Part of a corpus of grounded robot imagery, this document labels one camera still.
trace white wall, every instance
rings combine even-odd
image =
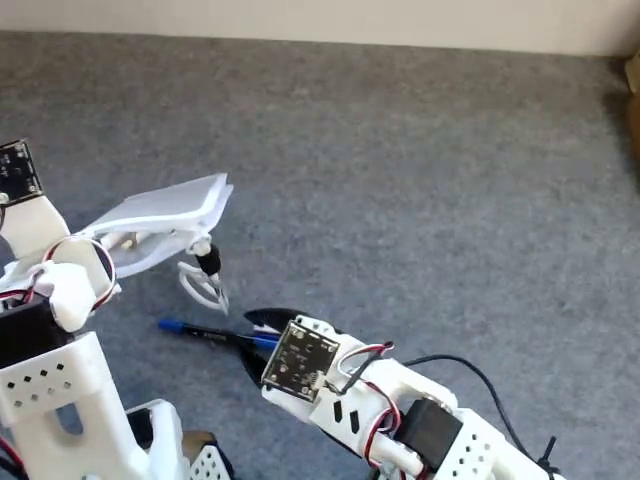
[[[0,0],[0,29],[626,55],[640,0]]]

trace red and white wire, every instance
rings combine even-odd
[[[113,263],[113,259],[111,258],[111,255],[109,254],[109,251],[100,242],[98,242],[98,241],[96,241],[96,240],[94,240],[92,238],[88,238],[88,237],[70,235],[68,237],[63,238],[59,242],[53,244],[51,247],[49,247],[47,249],[47,251],[44,253],[44,255],[42,257],[42,261],[46,262],[48,260],[52,260],[56,250],[58,248],[60,248],[60,246],[63,243],[65,243],[65,242],[78,242],[78,241],[91,243],[96,249],[98,249],[100,252],[102,252],[102,254],[104,255],[105,259],[107,260],[107,263],[109,264],[109,282],[110,282],[110,285],[107,288],[107,290],[105,290],[105,292],[98,297],[98,299],[96,300],[96,303],[93,304],[92,310],[95,310],[100,305],[102,305],[107,300],[109,300],[109,298],[111,297],[111,294],[113,293],[113,290],[116,287],[116,283],[117,283],[116,266]]]
[[[11,460],[13,460],[13,463],[15,463],[21,470],[24,470],[24,463],[22,462],[20,455],[18,455],[15,448],[2,436],[0,436],[0,448],[6,452]]]
[[[363,353],[369,353],[369,352],[380,352],[380,355],[383,355],[385,352],[388,352],[389,350],[393,349],[393,343],[389,342],[389,343],[374,343],[371,345],[365,345],[363,347],[359,347],[356,348],[355,350],[352,350],[351,352],[345,354],[339,361],[338,364],[336,366],[336,368],[338,369],[338,371],[344,375],[345,377],[351,378],[351,373],[347,372],[344,369],[344,362],[350,358],[355,357],[356,355],[360,355]],[[385,400],[387,401],[387,403],[389,404],[389,410],[390,413],[393,414],[393,422],[391,424],[391,426],[385,428],[385,433],[389,433],[393,430],[395,430],[396,428],[398,428],[400,426],[400,423],[402,421],[402,416],[400,414],[400,409],[398,409],[398,406],[396,405],[396,403],[391,399],[391,397],[389,397],[389,395],[387,395],[380,387],[378,387],[374,382],[368,381],[368,380],[364,380],[361,379],[362,382],[367,385],[370,389],[372,389],[373,391],[377,392],[378,394],[382,395]]]

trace ventilation hole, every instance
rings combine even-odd
[[[340,400],[333,404],[333,418],[336,420],[336,423],[342,421],[342,402]]]
[[[80,418],[80,413],[73,403],[57,408],[56,419],[58,426],[69,435],[79,436],[84,432],[82,418]]]
[[[349,419],[351,420],[351,431],[353,433],[358,433],[360,431],[360,417],[358,417],[358,411],[354,410],[349,414]]]

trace wire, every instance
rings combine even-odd
[[[2,227],[4,227],[5,218],[7,218],[7,207],[6,205],[0,205],[0,231],[2,231]]]
[[[7,290],[5,292],[0,292],[0,300],[6,300],[7,298],[24,296],[29,293],[28,290]]]
[[[96,300],[96,303],[93,304],[93,308],[91,309],[93,311],[97,309],[100,305],[105,303],[107,300],[109,300],[109,298],[111,298],[111,295],[113,294],[113,291],[116,287],[116,283],[118,281],[116,277],[116,266],[113,263],[113,259],[111,258],[111,255],[109,254],[108,250],[104,248],[104,246],[100,242],[88,237],[82,237],[79,235],[70,235],[68,237],[63,238],[59,242],[53,244],[51,247],[49,247],[42,257],[42,262],[44,263],[46,261],[51,260],[56,250],[58,250],[58,248],[60,248],[60,245],[62,245],[63,243],[78,242],[78,241],[91,243],[96,248],[96,250],[98,250],[104,255],[104,258],[107,261],[107,264],[109,266],[109,282],[110,282],[109,287],[105,290],[105,292],[102,295],[98,297],[98,299]]]
[[[13,478],[17,480],[29,479],[24,469],[21,469],[16,464],[12,463],[11,461],[7,460],[4,457],[0,457],[0,469],[4,470],[5,472],[7,472],[9,475],[11,475]]]
[[[373,422],[373,426],[369,431],[367,443],[364,445],[364,459],[373,468],[380,468],[380,464],[374,460],[371,460],[371,447],[373,446],[373,440],[376,437],[376,433],[380,430],[380,427],[384,423],[387,416],[391,413],[391,409],[384,410],[376,417]]]
[[[13,463],[16,464],[20,469],[24,470],[24,463],[22,463],[22,459],[18,452],[16,452],[15,448],[11,446],[11,444],[2,436],[0,436],[0,448],[13,460]]]
[[[394,347],[393,342],[374,343],[372,345],[365,345],[364,347],[356,348],[355,350],[352,350],[351,352],[344,355],[338,361],[337,368],[342,375],[349,377],[349,381],[345,384],[344,387],[342,387],[342,390],[340,390],[339,394],[344,395],[345,393],[347,393],[349,389],[353,387],[355,383],[360,379],[360,377],[362,377],[362,374],[369,367],[369,365],[371,365],[376,360],[379,360],[380,357],[382,357],[382,355],[384,355],[385,352],[392,350],[393,347]],[[367,358],[364,362],[362,362],[362,364],[357,368],[357,370],[353,374],[348,373],[344,370],[343,364],[346,360],[353,358],[356,355],[360,355],[362,353],[367,353],[367,352],[372,352],[372,354],[369,356],[369,358]]]

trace blue pen cap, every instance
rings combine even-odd
[[[184,322],[179,322],[172,317],[165,317],[158,321],[158,328],[167,332],[182,333]]]

